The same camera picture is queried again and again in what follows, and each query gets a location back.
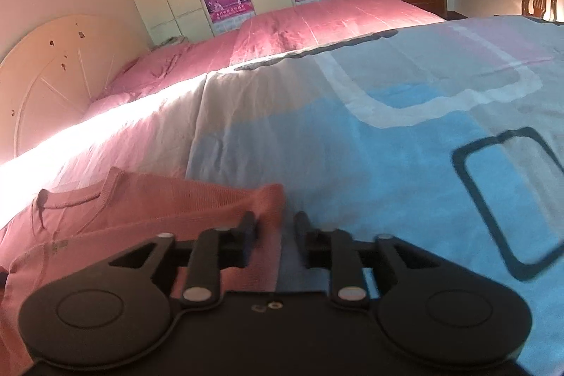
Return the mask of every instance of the pink blanket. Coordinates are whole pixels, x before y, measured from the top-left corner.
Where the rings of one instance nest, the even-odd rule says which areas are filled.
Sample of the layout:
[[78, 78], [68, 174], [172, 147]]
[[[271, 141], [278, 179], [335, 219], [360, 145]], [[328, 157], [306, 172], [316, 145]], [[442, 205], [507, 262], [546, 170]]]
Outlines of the pink blanket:
[[372, 32], [442, 21], [400, 0], [326, 0], [263, 13], [248, 19], [239, 30], [199, 44], [159, 49], [142, 57], [106, 88], [86, 118], [179, 81], [245, 61]]

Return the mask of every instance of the bed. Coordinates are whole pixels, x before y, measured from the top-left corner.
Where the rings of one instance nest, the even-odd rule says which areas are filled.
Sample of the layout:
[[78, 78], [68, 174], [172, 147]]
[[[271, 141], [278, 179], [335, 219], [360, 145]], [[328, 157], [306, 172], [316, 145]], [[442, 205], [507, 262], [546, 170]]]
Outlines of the bed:
[[[41, 187], [86, 186], [111, 166], [243, 188], [281, 183], [278, 290], [326, 286], [326, 273], [300, 266], [296, 211], [359, 240], [392, 233], [523, 296], [534, 324], [519, 362], [560, 374], [562, 26], [507, 16], [404, 27], [376, 15], [375, 30], [368, 8], [355, 20], [347, 2], [348, 20], [315, 8], [331, 21], [259, 16], [210, 42], [157, 51], [166, 71], [156, 76], [120, 74], [99, 101], [130, 93], [128, 103], [0, 166], [2, 218]], [[406, 20], [413, 9], [398, 8]]]

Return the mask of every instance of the wooden headboard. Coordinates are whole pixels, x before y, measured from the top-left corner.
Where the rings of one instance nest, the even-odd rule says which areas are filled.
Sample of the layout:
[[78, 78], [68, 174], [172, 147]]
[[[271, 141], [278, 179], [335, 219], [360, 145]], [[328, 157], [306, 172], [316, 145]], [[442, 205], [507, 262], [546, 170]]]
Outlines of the wooden headboard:
[[80, 122], [117, 71], [148, 50], [124, 25], [98, 16], [30, 32], [0, 63], [0, 165]]

